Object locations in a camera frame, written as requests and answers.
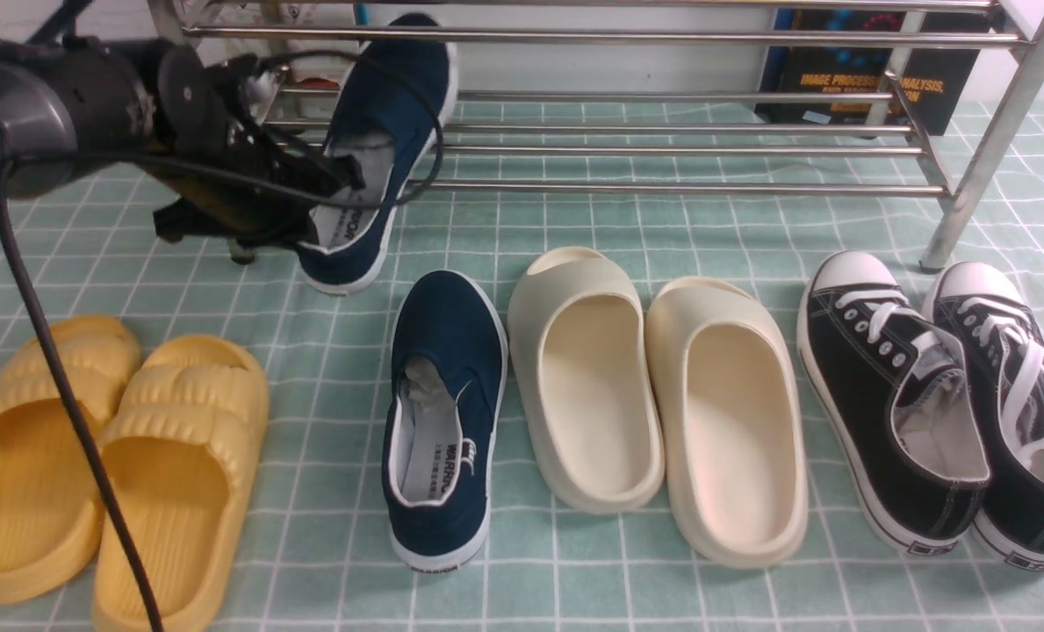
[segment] metal shoe rack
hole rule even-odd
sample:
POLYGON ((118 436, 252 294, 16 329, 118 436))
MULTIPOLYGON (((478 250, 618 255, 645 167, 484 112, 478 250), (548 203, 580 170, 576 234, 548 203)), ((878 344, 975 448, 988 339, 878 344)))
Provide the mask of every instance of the metal shoe rack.
MULTIPOLYGON (((666 5, 698 5, 711 10, 714 7, 759 8, 854 8, 864 11, 906 11, 899 32, 875 31, 736 31, 687 32, 603 29, 546 29, 546 28, 410 28, 360 27, 312 28, 289 27, 276 24, 278 8, 263 5, 265 24, 229 25, 200 21, 200 11, 189 20, 180 17, 177 0, 147 0, 160 36, 173 41, 201 39, 269 40, 274 51, 284 47, 288 40, 374 41, 388 39, 418 39, 430 41, 480 41, 480 43, 511 44, 610 44, 633 47, 650 44, 769 45, 769 47, 868 47, 892 48, 886 72, 877 92, 872 93, 755 93, 755 92, 683 92, 683 93, 570 93, 570 92, 460 92, 461 101, 491 102, 697 102, 697 103, 755 103, 755 102, 822 102, 870 103, 865 124, 762 124, 762 123, 623 123, 623 124, 519 124, 519 123, 453 123, 449 132, 493 135, 824 135, 824 136, 896 136, 906 140, 900 146, 803 146, 803 145, 730 145, 705 144, 659 146, 595 146, 545 144, 466 144, 449 143, 446 150, 452 156, 674 156, 674 157, 900 157, 915 159, 923 169, 926 184, 729 184, 729 183, 594 183, 587 180, 445 180, 434 188, 446 191, 515 191, 538 193, 672 193, 673 195, 863 195, 935 197, 942 207, 942 218, 926 252, 920 258, 924 272, 943 268, 959 235, 974 213, 976 206, 998 165, 1012 143, 1024 116, 1044 84, 1044 17, 1031 32, 1022 21, 1016 20, 1007 4, 997 0, 448 0, 456 4, 482 5, 607 5, 607 7, 665 7, 666 5), (920 31, 926 13, 965 13, 987 16, 994 30, 987 33, 926 32, 920 31), (1017 62, 1010 87, 1004 92, 997 111, 992 116, 975 155, 966 172, 955 184, 947 168, 932 147, 931 138, 922 124, 910 117, 910 124, 884 124, 887 109, 895 101, 907 109, 908 97, 900 87, 900 77, 916 48, 1004 48, 1017 62)), ((334 97, 337 90, 304 88, 284 85, 280 97, 334 97)), ((322 130, 325 119, 292 118, 269 120, 296 130, 322 130)))

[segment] shoe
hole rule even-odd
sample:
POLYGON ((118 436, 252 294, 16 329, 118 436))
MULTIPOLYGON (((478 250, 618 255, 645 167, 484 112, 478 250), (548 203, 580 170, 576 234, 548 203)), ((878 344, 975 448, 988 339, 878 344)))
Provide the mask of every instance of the shoe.
MULTIPOLYGON (((99 436, 143 360, 139 341, 111 315, 75 315, 49 331, 99 436)), ((88 461, 31 340, 0 370, 0 604, 31 600, 76 576, 97 555, 103 520, 88 461)))
POLYGON ((393 547, 413 570, 454 570, 487 540, 507 359, 473 280, 432 272, 412 285, 394 331, 381 476, 393 547))
POLYGON ((874 256, 843 252, 803 295, 799 354, 876 534, 916 556, 954 548, 991 479, 963 345, 874 256))
MULTIPOLYGON (((432 18, 408 14, 392 25, 434 27, 432 18)), ((440 41, 373 41, 361 56, 381 64, 417 87, 448 123, 458 93, 456 48, 440 41)), ((308 282, 317 290, 346 295, 363 290, 384 263, 397 202, 417 160, 436 140, 432 117, 402 85, 372 64, 356 64, 346 73, 323 153, 354 157, 365 188, 342 189, 337 203, 378 205, 381 211, 341 211, 319 206, 312 211, 310 235, 294 251, 308 282)))
POLYGON ((533 455, 549 489, 591 514, 649 502, 666 457, 643 306, 627 274, 591 249, 550 250, 518 281, 506 324, 533 455))
MULTIPOLYGON (((203 632, 224 601, 268 428, 268 378, 209 335, 156 349, 97 440, 165 629, 203 632)), ((151 628, 111 519, 97 556, 97 632, 151 628)))
POLYGON ((682 535, 731 568, 793 556, 806 536, 806 454, 791 355, 770 313, 723 281, 670 281, 646 313, 646 357, 682 535))
POLYGON ((963 342, 971 400, 994 481, 975 532, 1006 563, 1044 570, 1044 336, 1001 272, 941 273, 924 317, 963 342))

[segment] sneaker heel label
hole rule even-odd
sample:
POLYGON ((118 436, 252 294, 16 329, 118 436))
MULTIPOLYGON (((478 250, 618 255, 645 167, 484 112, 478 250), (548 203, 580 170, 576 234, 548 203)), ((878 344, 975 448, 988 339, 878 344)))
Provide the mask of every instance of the sneaker heel label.
POLYGON ((1010 557, 1006 557, 1006 564, 1022 570, 1044 570, 1043 561, 1031 560, 1030 558, 1019 555, 1018 553, 1010 553, 1010 557))
POLYGON ((957 542, 952 542, 943 546, 932 546, 931 544, 924 544, 923 542, 912 542, 908 545, 908 553, 912 556, 942 556, 944 553, 951 552, 957 542))

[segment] white rubber toe cap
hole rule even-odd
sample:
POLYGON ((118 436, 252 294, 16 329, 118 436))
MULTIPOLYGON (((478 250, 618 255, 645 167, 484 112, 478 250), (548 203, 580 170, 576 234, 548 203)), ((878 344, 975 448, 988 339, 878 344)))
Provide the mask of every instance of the white rubber toe cap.
POLYGON ((875 256, 867 252, 846 251, 830 256, 814 277, 814 290, 855 285, 882 283, 896 285, 896 278, 875 256))
POLYGON ((938 299, 971 295, 999 296, 1014 303, 1024 303, 1010 279, 992 265, 963 261, 943 273, 938 299))

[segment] shoe tongue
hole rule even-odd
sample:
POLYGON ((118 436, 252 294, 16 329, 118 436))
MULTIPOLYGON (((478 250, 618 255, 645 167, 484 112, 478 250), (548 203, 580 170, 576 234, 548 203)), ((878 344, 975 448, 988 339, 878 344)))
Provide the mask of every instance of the shoe tongue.
POLYGON ((930 329, 912 338, 911 344, 918 356, 896 398, 898 408, 919 408, 932 400, 939 401, 932 396, 941 389, 944 393, 953 393, 963 388, 966 380, 963 367, 930 329))

